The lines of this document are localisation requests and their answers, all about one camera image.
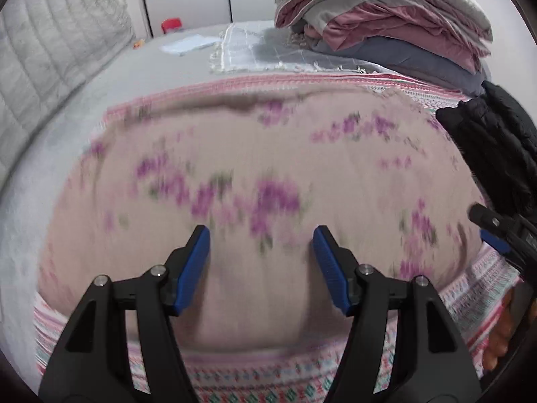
pink floral blanket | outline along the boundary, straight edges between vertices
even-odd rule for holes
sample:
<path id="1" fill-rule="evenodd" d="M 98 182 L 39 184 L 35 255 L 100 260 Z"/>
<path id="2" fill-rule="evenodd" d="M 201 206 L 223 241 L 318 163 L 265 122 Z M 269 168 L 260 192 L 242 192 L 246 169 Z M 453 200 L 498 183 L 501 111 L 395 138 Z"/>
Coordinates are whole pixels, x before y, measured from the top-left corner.
<path id="1" fill-rule="evenodd" d="M 386 275 L 425 273 L 448 287 L 455 308 L 471 292 L 454 314 L 468 341 L 477 335 L 470 344 L 482 342 L 480 325 L 493 321 L 516 274 L 490 249 L 478 256 L 466 209 L 481 195 L 458 149 L 421 105 L 386 85 L 429 102 L 457 96 L 386 76 L 248 78 L 111 111 L 50 224 L 36 308 L 40 365 L 62 315 L 96 274 L 138 276 L 182 246 L 197 223 L 211 229 L 210 262 L 173 328 L 197 365 L 189 373 L 198 392 L 211 402 L 250 394 L 316 400 L 329 386 L 350 323 L 333 308 L 310 252 L 318 224 Z M 373 89 L 358 86 L 365 81 Z M 233 95 L 238 87 L 242 95 Z M 461 274 L 472 262 L 468 280 Z M 472 290 L 483 280 L 493 295 Z M 132 322 L 128 331 L 135 338 Z M 209 354 L 221 351 L 241 362 L 249 356 L 249 366 Z M 291 370 L 281 366 L 297 356 Z M 388 349 L 386 356 L 388 370 Z M 143 388 L 143 370 L 134 371 Z"/>

human hand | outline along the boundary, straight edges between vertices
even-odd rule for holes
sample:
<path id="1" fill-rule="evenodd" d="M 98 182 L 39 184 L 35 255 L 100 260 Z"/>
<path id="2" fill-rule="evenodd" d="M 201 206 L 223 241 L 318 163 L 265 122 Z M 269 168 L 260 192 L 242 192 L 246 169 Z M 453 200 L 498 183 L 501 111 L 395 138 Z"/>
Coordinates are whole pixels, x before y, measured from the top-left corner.
<path id="1" fill-rule="evenodd" d="M 505 356 L 509 349 L 509 341 L 515 332 L 513 317 L 509 306 L 513 300 L 513 289 L 501 301 L 505 307 L 498 322 L 489 335 L 489 344 L 483 352 L 483 368 L 492 371 L 498 365 L 498 358 Z M 537 318 L 537 300 L 533 300 L 529 320 L 532 323 Z"/>

mattress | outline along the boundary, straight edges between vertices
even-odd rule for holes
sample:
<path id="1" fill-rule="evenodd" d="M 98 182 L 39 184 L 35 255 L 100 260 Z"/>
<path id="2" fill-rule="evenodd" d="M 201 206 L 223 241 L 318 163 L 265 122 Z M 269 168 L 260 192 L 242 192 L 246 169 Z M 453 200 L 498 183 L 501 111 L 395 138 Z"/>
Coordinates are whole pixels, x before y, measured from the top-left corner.
<path id="1" fill-rule="evenodd" d="M 197 33 L 217 35 L 223 26 L 198 29 Z M 122 53 L 108 68 L 101 72 L 91 82 L 82 87 L 67 102 L 65 107 L 56 114 L 49 124 L 36 137 L 32 146 L 21 159 L 17 170 L 2 191 L 0 201 L 0 305 L 2 320 L 0 322 L 0 348 L 15 367 L 17 372 L 37 390 L 40 374 L 36 368 L 36 328 L 34 318 L 39 313 L 39 301 L 36 309 L 36 281 L 40 248 L 46 234 L 46 229 L 52 216 L 55 201 L 76 159 L 87 147 L 92 136 L 106 125 L 115 114 L 121 114 L 125 105 L 113 107 L 116 104 L 130 101 L 128 107 L 147 105 L 155 101 L 173 101 L 175 96 L 185 91 L 202 92 L 208 85 L 202 87 L 183 88 L 177 92 L 156 95 L 158 92 L 172 90 L 177 87 L 196 83 L 212 82 L 212 92 L 229 91 L 230 89 L 251 90 L 259 89 L 264 83 L 263 77 L 250 77 L 240 81 L 229 79 L 229 75 L 213 74 L 210 71 L 210 54 L 212 50 L 193 51 L 185 56 L 166 55 L 159 50 L 165 43 L 172 42 L 185 36 L 186 33 L 176 33 L 153 40 L 138 50 L 127 50 Z M 338 83 L 361 84 L 376 91 L 388 87 L 402 89 L 430 111 L 440 107 L 455 106 L 464 97 L 459 93 L 436 88 L 417 80 L 389 74 L 353 75 L 342 72 L 337 76 L 281 76 L 281 84 L 291 83 L 320 83 L 328 79 L 336 79 Z M 103 114 L 108 109 L 105 119 Z M 483 322 L 485 329 L 479 333 L 476 341 L 482 343 L 486 339 L 486 329 L 493 322 L 498 311 L 498 301 L 506 289 L 516 279 L 516 272 L 502 263 L 497 255 L 485 266 L 486 271 L 460 281 L 459 305 L 480 305 L 481 308 L 469 308 L 465 311 L 474 314 L 473 323 Z M 487 287 L 496 286 L 490 295 L 474 297 L 472 302 L 464 300 L 464 293 L 477 292 L 471 290 L 479 287 L 483 275 L 489 277 Z M 52 320 L 60 323 L 55 328 L 44 323 L 42 333 L 49 329 L 52 334 L 45 335 L 49 343 L 59 336 L 61 320 L 51 314 Z M 46 361 L 50 345 L 41 343 L 37 358 L 41 366 Z"/>

gray bedsheet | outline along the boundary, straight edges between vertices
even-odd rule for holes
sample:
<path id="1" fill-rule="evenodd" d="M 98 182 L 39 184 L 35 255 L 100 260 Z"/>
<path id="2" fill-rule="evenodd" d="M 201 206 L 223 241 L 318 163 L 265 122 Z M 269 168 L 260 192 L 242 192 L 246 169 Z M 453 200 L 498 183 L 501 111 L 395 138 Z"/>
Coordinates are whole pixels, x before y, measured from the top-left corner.
<path id="1" fill-rule="evenodd" d="M 195 32 L 218 35 L 225 28 Z M 212 48 L 181 57 L 158 49 L 193 32 L 163 36 L 117 56 L 51 119 L 6 184 L 0 200 L 0 349 L 34 390 L 39 385 L 32 323 L 38 258 L 56 198 L 108 107 L 229 77 L 210 72 Z"/>
<path id="2" fill-rule="evenodd" d="M 118 0 L 9 0 L 0 11 L 0 186 L 33 131 L 134 38 Z"/>

bed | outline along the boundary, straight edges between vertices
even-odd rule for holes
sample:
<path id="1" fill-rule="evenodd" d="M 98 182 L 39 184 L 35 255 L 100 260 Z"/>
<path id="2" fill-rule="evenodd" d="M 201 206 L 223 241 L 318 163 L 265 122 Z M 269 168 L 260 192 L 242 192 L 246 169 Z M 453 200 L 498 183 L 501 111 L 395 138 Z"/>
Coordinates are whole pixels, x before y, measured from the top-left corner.
<path id="1" fill-rule="evenodd" d="M 375 92 L 396 88 L 429 111 L 455 105 L 464 99 L 460 93 L 394 72 L 358 74 L 356 71 L 339 71 L 324 74 L 317 71 L 313 75 L 290 75 L 284 71 L 272 71 L 241 78 L 234 72 L 211 71 L 212 48 L 192 51 L 181 57 L 171 57 L 160 50 L 162 45 L 192 33 L 218 36 L 225 29 L 226 26 L 213 26 L 195 32 L 175 33 L 152 40 L 139 49 L 131 49 L 130 44 L 124 45 L 104 69 L 77 87 L 51 117 L 45 117 L 46 123 L 39 126 L 42 129 L 34 133 L 12 168 L 0 201 L 0 348 L 34 390 L 38 388 L 40 373 L 65 322 L 64 316 L 36 297 L 40 249 L 56 199 L 72 165 L 108 123 L 121 119 L 129 110 L 165 107 L 193 93 L 254 92 L 262 86 L 282 89 L 293 85 L 334 84 L 365 86 Z M 488 331 L 501 311 L 500 299 L 516 279 L 517 273 L 493 250 L 483 248 L 473 266 L 442 292 L 453 315 L 459 320 L 478 372 L 482 372 L 480 353 L 486 344 Z M 386 384 L 394 337 L 393 328 L 388 329 L 386 359 L 379 386 Z M 313 360 L 308 350 L 292 353 L 291 356 L 287 354 L 286 357 L 266 353 L 263 362 L 270 371 L 265 374 L 264 380 L 273 383 L 278 377 L 278 393 L 289 396 L 307 394 L 308 385 L 316 380 L 318 389 L 314 394 L 315 399 L 320 400 L 324 395 L 322 390 L 326 393 L 328 389 L 324 379 L 330 380 L 331 374 L 334 374 L 343 346 L 344 341 L 333 340 L 315 347 Z M 137 374 L 135 380 L 138 380 L 139 388 L 144 389 L 139 349 L 135 343 L 130 349 L 133 371 Z M 195 378 L 195 388 L 208 399 L 221 386 L 216 377 L 227 380 L 226 375 L 229 375 L 226 373 L 229 372 L 227 358 L 213 356 L 212 359 L 214 371 L 205 374 L 203 368 L 207 359 L 196 353 L 185 357 L 187 369 Z M 296 362 L 303 368 L 290 368 L 289 362 Z M 312 374 L 315 363 L 320 365 L 318 371 L 321 375 Z M 256 389 L 255 370 L 254 362 L 245 373 L 244 395 L 250 395 Z"/>

